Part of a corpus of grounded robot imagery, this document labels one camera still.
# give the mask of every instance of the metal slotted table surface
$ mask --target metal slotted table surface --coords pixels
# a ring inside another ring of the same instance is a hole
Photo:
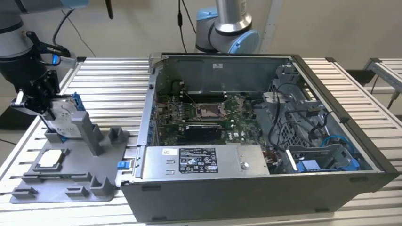
[[[402,125],[354,81],[337,62],[306,58],[374,144],[402,172]],[[88,58],[62,81],[62,92],[82,95],[91,119],[102,129],[122,126],[135,148],[148,82],[147,59]],[[143,225],[136,222],[122,191],[110,202],[11,204],[9,192],[19,185],[44,145],[44,125],[36,119],[0,168],[0,223],[4,225]],[[186,222],[176,226],[402,225],[402,176],[378,192],[358,195],[335,213]]]
[[[394,89],[402,92],[402,59],[371,58],[365,69],[373,70]]]

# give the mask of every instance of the warning label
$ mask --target warning label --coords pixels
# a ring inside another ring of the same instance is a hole
[[[180,148],[180,173],[218,173],[215,148]]]

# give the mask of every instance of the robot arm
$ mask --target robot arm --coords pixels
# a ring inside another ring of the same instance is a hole
[[[0,0],[0,12],[5,14],[37,13],[63,8],[82,8],[88,0]]]
[[[216,0],[216,7],[196,14],[196,49],[206,53],[254,53],[259,33],[245,0]]]
[[[11,106],[54,120],[51,98],[59,92],[58,74],[48,71],[41,54],[70,57],[62,46],[40,42],[27,31],[20,14],[79,8],[88,0],[0,0],[0,73],[19,93]]]

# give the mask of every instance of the gray 3d-printed holder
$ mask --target gray 3d-printed holder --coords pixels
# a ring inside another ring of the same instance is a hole
[[[100,131],[86,111],[74,113],[72,123],[83,139],[63,140],[58,133],[47,131],[48,142],[11,193],[11,203],[112,200],[116,164],[124,155],[128,132],[122,128]],[[52,149],[62,151],[59,161],[52,166],[41,166],[43,154]]]

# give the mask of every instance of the blue cable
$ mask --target blue cable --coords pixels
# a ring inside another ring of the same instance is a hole
[[[354,147],[353,147],[351,143],[349,142],[349,140],[347,140],[343,136],[341,136],[341,135],[331,135],[331,136],[329,136],[329,137],[322,141],[319,147],[322,147],[322,146],[326,144],[326,141],[330,140],[331,138],[339,138],[339,139],[342,139],[342,140],[346,142],[346,144],[350,146],[351,155],[354,155]]]

